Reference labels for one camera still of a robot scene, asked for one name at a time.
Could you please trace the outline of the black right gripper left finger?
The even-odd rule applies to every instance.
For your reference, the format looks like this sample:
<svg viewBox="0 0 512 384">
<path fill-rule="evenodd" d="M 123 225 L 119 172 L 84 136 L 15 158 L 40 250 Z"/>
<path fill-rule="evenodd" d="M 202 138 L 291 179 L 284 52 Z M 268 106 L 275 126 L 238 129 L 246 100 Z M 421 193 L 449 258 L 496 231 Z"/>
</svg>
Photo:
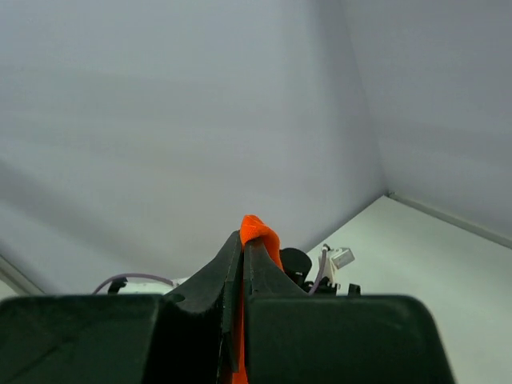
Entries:
<svg viewBox="0 0 512 384">
<path fill-rule="evenodd" d="M 218 383 L 232 346 L 242 244 L 168 294 L 25 296 L 1 304 L 4 383 Z"/>
</svg>

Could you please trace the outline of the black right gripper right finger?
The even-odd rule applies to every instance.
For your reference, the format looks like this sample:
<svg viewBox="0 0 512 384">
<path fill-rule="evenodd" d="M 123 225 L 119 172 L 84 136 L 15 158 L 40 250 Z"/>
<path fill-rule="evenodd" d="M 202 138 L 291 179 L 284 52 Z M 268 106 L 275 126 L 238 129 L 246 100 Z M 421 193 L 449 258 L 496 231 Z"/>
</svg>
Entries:
<svg viewBox="0 0 512 384">
<path fill-rule="evenodd" d="M 250 383 L 452 383 L 428 309 L 403 295 L 309 295 L 261 240 L 243 263 Z"/>
</svg>

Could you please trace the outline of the orange t-shirt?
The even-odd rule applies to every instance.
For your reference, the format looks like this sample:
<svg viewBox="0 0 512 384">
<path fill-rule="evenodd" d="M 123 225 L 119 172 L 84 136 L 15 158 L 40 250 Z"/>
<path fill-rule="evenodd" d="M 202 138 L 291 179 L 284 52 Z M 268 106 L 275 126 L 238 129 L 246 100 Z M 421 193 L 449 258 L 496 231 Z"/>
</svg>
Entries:
<svg viewBox="0 0 512 384">
<path fill-rule="evenodd" d="M 254 214 L 245 215 L 241 226 L 240 235 L 242 242 L 242 250 L 245 249 L 246 244 L 252 240 L 262 240 L 264 247 L 272 262 L 284 271 L 282 261 L 279 253 L 280 240 L 278 235 L 265 224 L 258 216 Z M 238 290 L 238 312 L 235 318 L 235 332 L 234 332 L 234 346 L 235 351 L 238 353 L 238 368 L 232 369 L 228 378 L 224 383 L 247 384 L 248 378 L 245 368 L 245 333 L 244 333 L 244 285 Z"/>
</svg>

